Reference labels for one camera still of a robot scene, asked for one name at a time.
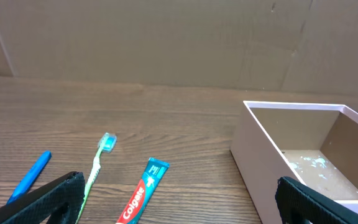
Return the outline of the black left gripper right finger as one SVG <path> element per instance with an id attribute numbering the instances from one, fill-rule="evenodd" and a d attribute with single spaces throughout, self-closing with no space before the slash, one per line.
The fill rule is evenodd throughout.
<path id="1" fill-rule="evenodd" d="M 358 224 L 356 212 L 288 176 L 278 179 L 275 201 L 282 223 Z"/>

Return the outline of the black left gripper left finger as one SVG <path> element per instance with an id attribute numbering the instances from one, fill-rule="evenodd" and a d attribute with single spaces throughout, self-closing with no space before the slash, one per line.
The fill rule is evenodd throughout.
<path id="1" fill-rule="evenodd" d="M 0 224 L 75 224 L 84 196 L 84 175 L 72 171 L 0 207 Z"/>

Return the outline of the white cardboard box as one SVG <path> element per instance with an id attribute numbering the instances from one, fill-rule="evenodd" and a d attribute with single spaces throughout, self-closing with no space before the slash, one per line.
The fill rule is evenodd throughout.
<path id="1" fill-rule="evenodd" d="M 346 105 L 244 101 L 231 153 L 263 223 L 291 177 L 358 213 L 358 113 Z"/>

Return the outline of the green white toothbrush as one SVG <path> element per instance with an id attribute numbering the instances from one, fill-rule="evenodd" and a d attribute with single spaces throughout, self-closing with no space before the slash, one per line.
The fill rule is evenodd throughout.
<path id="1" fill-rule="evenodd" d="M 85 191 L 84 191 L 84 198 L 83 198 L 83 203 L 81 205 L 81 208 L 80 208 L 80 211 L 78 213 L 78 216 L 77 216 L 77 219 L 76 219 L 76 224 L 78 223 L 78 221 L 80 220 L 80 217 L 83 213 L 83 210 L 84 210 L 84 207 L 85 207 L 85 204 L 86 204 L 86 201 L 88 199 L 88 196 L 90 194 L 90 190 L 99 174 L 99 171 L 101 169 L 101 164 L 100 164 L 100 157 L 101 157 L 101 154 L 103 152 L 107 152 L 107 153 L 110 153 L 115 144 L 116 144 L 116 141 L 117 141 L 117 137 L 116 135 L 114 134 L 109 134 L 109 133 L 105 133 L 103 135 L 103 137 L 99 140 L 99 143 L 98 143 L 98 150 L 96 152 L 96 155 L 93 159 L 93 166 L 92 166 L 92 169 L 91 169 L 91 172 L 89 174 L 89 177 L 88 177 L 88 180 L 85 184 Z"/>

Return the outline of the Colgate toothpaste tube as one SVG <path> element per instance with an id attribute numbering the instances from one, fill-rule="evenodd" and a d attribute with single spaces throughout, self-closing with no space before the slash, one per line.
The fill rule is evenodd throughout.
<path id="1" fill-rule="evenodd" d="M 116 224 L 138 223 L 170 164 L 150 157 L 137 187 Z"/>

